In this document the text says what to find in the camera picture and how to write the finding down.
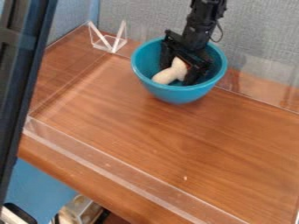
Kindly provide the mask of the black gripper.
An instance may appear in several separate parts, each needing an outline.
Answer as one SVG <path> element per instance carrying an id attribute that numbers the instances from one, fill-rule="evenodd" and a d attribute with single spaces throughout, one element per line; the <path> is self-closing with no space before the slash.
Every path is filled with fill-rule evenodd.
<path id="1" fill-rule="evenodd" d="M 213 30 L 212 17 L 187 17 L 181 34 L 172 30 L 164 31 L 159 66 L 161 70 L 168 68 L 175 57 L 184 61 L 188 66 L 181 83 L 184 86 L 195 85 L 211 68 L 212 58 L 207 53 L 207 45 Z"/>

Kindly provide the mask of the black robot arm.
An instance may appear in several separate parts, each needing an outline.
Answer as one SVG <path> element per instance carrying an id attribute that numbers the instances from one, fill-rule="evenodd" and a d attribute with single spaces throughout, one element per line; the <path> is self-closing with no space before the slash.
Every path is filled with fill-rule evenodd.
<path id="1" fill-rule="evenodd" d="M 181 34 L 164 31 L 160 53 L 160 72 L 152 80 L 164 85 L 180 81 L 184 86 L 196 85 L 212 66 L 207 52 L 219 19 L 227 10 L 227 0 L 191 0 L 191 13 Z"/>

